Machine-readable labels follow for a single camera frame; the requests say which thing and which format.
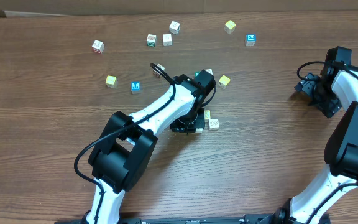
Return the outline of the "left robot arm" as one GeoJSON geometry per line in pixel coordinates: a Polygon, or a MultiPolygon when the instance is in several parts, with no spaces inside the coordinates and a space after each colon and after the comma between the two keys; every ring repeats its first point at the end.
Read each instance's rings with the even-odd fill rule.
{"type": "Polygon", "coordinates": [[[99,139],[90,145],[88,162],[96,186],[93,205],[82,223],[118,223],[124,194],[139,181],[164,129],[202,133],[204,106],[216,91],[214,76],[202,70],[194,78],[168,80],[169,89],[148,107],[126,115],[114,113],[99,139]]]}

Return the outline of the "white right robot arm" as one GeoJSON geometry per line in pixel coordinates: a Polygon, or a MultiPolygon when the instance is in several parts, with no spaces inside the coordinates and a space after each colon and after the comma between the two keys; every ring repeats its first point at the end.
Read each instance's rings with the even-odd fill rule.
{"type": "Polygon", "coordinates": [[[325,117],[332,118],[340,109],[345,113],[326,144],[322,171],[265,218],[266,223],[329,223],[326,211],[358,188],[358,67],[351,64],[351,55],[345,47],[329,49],[320,74],[300,77],[295,86],[325,117]]]}

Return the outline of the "yellow S wooden block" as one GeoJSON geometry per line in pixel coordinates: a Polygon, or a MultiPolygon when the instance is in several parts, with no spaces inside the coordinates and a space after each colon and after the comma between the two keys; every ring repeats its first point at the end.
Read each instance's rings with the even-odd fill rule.
{"type": "Polygon", "coordinates": [[[210,118],[211,118],[211,112],[210,112],[210,110],[205,110],[205,111],[204,111],[204,118],[205,118],[205,119],[210,119],[210,118]]]}

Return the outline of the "engraved plain wooden block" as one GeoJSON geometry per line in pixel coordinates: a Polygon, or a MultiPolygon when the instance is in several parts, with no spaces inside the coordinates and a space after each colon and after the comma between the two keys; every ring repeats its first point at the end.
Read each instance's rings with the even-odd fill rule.
{"type": "Polygon", "coordinates": [[[219,120],[218,119],[210,119],[209,120],[209,130],[217,131],[219,129],[219,120]]]}

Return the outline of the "yellow top duck block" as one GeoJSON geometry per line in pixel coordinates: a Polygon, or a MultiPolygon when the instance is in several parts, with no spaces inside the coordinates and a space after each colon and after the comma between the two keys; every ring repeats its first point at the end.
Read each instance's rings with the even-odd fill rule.
{"type": "Polygon", "coordinates": [[[218,84],[222,89],[226,89],[230,81],[231,79],[229,77],[222,75],[221,78],[218,80],[218,84]]]}

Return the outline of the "plain I wooden block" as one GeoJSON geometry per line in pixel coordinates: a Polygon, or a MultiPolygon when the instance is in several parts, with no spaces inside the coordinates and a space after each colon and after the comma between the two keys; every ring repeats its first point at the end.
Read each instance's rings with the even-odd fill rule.
{"type": "Polygon", "coordinates": [[[211,75],[213,75],[212,69],[210,69],[210,68],[209,68],[209,69],[205,69],[205,71],[208,72],[208,73],[210,73],[211,75]]]}

